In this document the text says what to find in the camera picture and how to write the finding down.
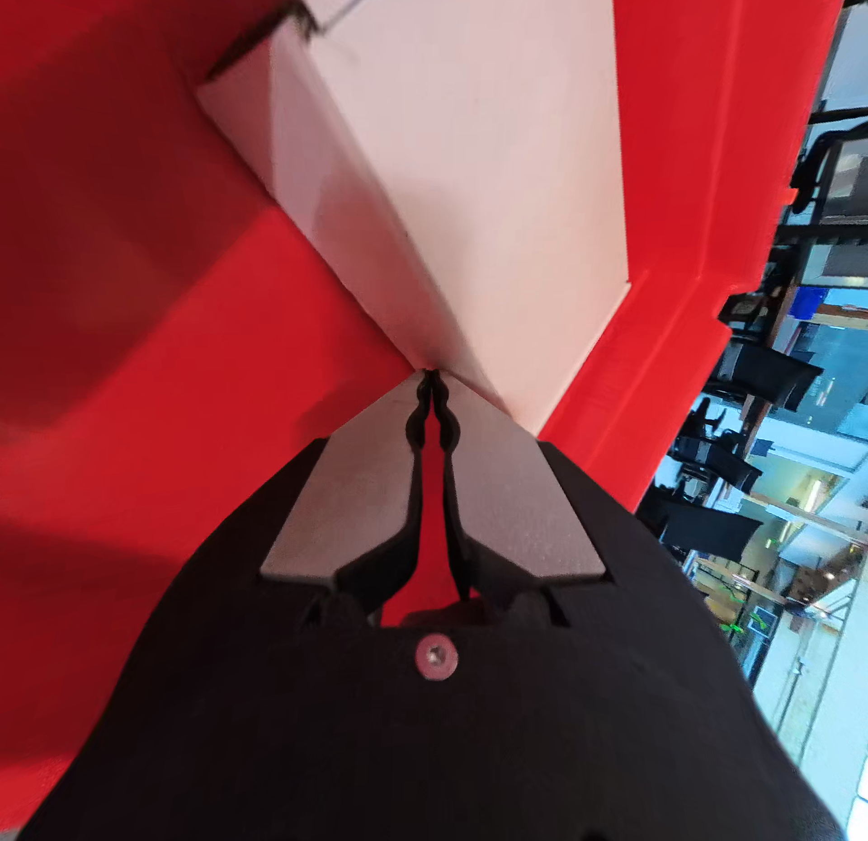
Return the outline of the red plastic bin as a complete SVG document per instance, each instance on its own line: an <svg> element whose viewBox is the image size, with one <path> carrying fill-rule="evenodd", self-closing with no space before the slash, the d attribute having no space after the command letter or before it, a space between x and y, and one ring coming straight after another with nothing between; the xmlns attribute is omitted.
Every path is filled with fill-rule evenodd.
<svg viewBox="0 0 868 841"><path fill-rule="evenodd" d="M410 364L193 91L281 0L2 0L2 831L223 517ZM612 0L632 287L544 407L629 509L752 287L843 0Z"/></svg>

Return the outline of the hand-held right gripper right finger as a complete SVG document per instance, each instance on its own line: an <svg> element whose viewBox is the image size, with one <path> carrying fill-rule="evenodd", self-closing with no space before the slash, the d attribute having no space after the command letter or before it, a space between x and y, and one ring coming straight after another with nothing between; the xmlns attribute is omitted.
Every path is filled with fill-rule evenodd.
<svg viewBox="0 0 868 841"><path fill-rule="evenodd" d="M436 373L443 517L450 572L463 599L605 575L539 441L459 379Z"/></svg>

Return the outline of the white cardboard box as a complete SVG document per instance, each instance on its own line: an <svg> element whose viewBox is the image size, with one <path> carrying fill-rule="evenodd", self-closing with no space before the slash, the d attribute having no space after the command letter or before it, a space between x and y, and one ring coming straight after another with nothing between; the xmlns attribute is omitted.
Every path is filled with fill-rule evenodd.
<svg viewBox="0 0 868 841"><path fill-rule="evenodd" d="M539 433L630 289L613 0L288 0L196 96L394 347Z"/></svg>

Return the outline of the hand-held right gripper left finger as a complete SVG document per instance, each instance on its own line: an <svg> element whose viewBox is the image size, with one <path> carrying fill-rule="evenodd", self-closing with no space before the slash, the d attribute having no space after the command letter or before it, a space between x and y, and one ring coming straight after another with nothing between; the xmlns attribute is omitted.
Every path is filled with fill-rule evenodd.
<svg viewBox="0 0 868 841"><path fill-rule="evenodd" d="M260 574L376 612L418 565L429 380L416 371L326 440Z"/></svg>

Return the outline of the row of black chairs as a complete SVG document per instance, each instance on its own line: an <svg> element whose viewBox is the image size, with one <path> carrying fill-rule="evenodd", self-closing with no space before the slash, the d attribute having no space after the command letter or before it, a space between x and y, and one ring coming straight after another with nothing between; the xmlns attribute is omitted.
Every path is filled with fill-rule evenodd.
<svg viewBox="0 0 868 841"><path fill-rule="evenodd" d="M807 564L866 536L867 124L810 128L759 290L732 295L730 339L638 516L687 553L737 563L765 536Z"/></svg>

